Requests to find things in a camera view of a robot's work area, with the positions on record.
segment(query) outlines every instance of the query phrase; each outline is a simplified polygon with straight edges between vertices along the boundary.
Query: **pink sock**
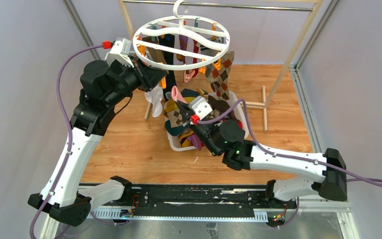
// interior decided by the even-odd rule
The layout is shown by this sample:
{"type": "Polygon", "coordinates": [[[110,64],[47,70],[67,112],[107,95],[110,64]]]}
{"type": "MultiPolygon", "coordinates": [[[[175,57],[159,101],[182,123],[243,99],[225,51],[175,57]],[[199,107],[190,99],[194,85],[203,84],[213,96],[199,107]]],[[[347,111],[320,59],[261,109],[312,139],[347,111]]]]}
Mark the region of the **pink sock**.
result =
{"type": "Polygon", "coordinates": [[[187,104],[187,102],[185,101],[185,99],[182,97],[181,93],[179,92],[177,86],[173,86],[172,87],[172,99],[174,101],[181,101],[185,104],[187,104]]]}

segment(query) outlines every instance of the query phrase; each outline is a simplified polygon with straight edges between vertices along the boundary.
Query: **white sock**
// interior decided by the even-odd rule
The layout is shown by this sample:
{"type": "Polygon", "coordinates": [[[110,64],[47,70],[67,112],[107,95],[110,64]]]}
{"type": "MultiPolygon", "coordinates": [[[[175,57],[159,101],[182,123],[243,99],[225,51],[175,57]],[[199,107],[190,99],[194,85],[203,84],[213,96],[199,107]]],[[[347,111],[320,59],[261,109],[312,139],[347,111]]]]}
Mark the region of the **white sock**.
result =
{"type": "Polygon", "coordinates": [[[152,91],[145,92],[144,97],[153,105],[152,117],[159,116],[163,111],[163,105],[160,102],[163,99],[163,89],[157,85],[152,91]]]}

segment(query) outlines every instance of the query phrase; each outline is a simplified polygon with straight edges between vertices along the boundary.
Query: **brown argyle sock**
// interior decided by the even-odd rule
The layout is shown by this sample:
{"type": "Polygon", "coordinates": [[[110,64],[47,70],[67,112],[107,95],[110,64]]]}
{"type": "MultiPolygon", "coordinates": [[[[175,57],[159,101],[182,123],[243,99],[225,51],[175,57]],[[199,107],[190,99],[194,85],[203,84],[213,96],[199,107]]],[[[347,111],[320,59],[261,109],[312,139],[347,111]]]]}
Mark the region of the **brown argyle sock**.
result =
{"type": "Polygon", "coordinates": [[[227,52],[220,58],[220,70],[217,70],[211,65],[208,68],[210,71],[207,70],[205,75],[207,82],[210,83],[211,89],[216,92],[219,99],[224,101],[229,99],[228,78],[234,58],[234,51],[227,52]]]}

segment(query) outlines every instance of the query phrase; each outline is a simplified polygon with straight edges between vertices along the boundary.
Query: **clothes rack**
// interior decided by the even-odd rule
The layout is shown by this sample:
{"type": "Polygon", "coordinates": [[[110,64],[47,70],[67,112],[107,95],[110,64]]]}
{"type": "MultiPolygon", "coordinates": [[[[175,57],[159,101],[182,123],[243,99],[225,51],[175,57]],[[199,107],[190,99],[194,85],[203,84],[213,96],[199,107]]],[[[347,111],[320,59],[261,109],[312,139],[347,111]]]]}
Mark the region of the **clothes rack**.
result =
{"type": "MultiPolygon", "coordinates": [[[[301,8],[301,7],[276,7],[276,6],[253,6],[253,5],[239,5],[239,4],[222,4],[222,3],[200,3],[200,2],[185,2],[183,5],[188,6],[204,6],[204,7],[227,7],[227,8],[241,8],[241,9],[254,9],[254,10],[278,10],[278,11],[302,11],[309,12],[308,17],[305,20],[304,25],[301,28],[301,31],[296,38],[295,43],[293,44],[288,57],[286,58],[281,71],[279,72],[276,81],[270,90],[269,94],[266,95],[266,86],[262,86],[262,102],[247,102],[247,107],[250,109],[260,109],[263,111],[263,129],[264,131],[268,130],[267,125],[267,107],[272,101],[273,95],[279,87],[286,71],[288,70],[292,59],[295,57],[298,49],[300,48],[308,30],[310,29],[312,22],[315,16],[318,14],[319,9],[321,8],[324,0],[263,0],[263,1],[283,1],[283,2],[308,2],[312,3],[312,8],[301,8]]],[[[125,3],[141,3],[141,4],[164,4],[164,5],[173,5],[175,2],[170,1],[149,1],[149,0],[118,0],[119,6],[122,11],[122,15],[125,21],[125,24],[128,29],[128,34],[130,39],[134,35],[134,30],[132,28],[131,18],[129,17],[128,10],[125,3]]],[[[151,111],[151,103],[147,106],[146,114],[144,118],[147,120],[151,111]]]]}

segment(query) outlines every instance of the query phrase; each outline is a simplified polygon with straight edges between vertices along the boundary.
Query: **white hanger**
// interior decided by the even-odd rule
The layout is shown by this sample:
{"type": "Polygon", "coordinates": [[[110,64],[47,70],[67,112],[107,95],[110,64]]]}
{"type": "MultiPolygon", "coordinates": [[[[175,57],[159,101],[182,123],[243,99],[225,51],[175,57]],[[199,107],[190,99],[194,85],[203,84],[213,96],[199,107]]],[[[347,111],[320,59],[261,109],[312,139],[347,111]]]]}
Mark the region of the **white hanger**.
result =
{"type": "Polygon", "coordinates": [[[219,24],[218,22],[201,17],[201,16],[191,16],[191,15],[178,15],[178,7],[180,4],[183,2],[186,2],[185,0],[178,0],[174,4],[174,15],[173,16],[168,16],[168,17],[163,17],[156,19],[154,21],[151,21],[145,25],[143,25],[141,28],[139,28],[132,39],[132,46],[134,48],[135,53],[137,56],[145,63],[149,64],[150,66],[157,67],[160,69],[165,69],[165,70],[191,70],[195,68],[200,68],[206,65],[209,65],[211,63],[216,62],[218,59],[220,59],[229,49],[229,44],[230,44],[230,35],[229,32],[226,30],[224,26],[219,24]],[[220,29],[220,31],[213,31],[209,29],[203,29],[199,27],[193,27],[193,26],[186,26],[184,25],[184,20],[189,20],[189,22],[195,21],[195,19],[198,18],[198,21],[204,21],[207,23],[210,23],[210,25],[215,24],[215,26],[220,29]],[[169,22],[172,20],[178,20],[178,23],[173,23],[169,22]],[[165,28],[158,29],[158,30],[153,30],[151,29],[152,26],[154,25],[160,25],[160,26],[165,26],[165,28]],[[198,33],[203,33],[203,34],[208,34],[212,36],[218,36],[218,37],[224,37],[225,41],[224,43],[217,43],[210,41],[203,36],[197,34],[198,33]],[[214,49],[219,51],[219,53],[212,57],[212,56],[207,56],[207,55],[202,55],[199,53],[193,53],[189,51],[184,51],[180,49],[175,49],[172,47],[167,47],[167,46],[162,46],[150,42],[145,42],[142,40],[138,40],[138,37],[143,34],[147,36],[160,36],[160,35],[165,35],[165,34],[178,34],[178,35],[184,35],[187,36],[193,40],[196,40],[198,43],[201,45],[214,49]],[[140,51],[138,50],[138,46],[142,45],[145,47],[150,47],[154,48],[156,50],[162,50],[162,51],[167,51],[167,52],[172,52],[176,54],[180,54],[183,56],[189,56],[197,59],[201,59],[200,62],[197,62],[195,64],[187,64],[187,65],[167,65],[167,64],[162,64],[159,62],[154,62],[147,57],[143,56],[140,51]]]}

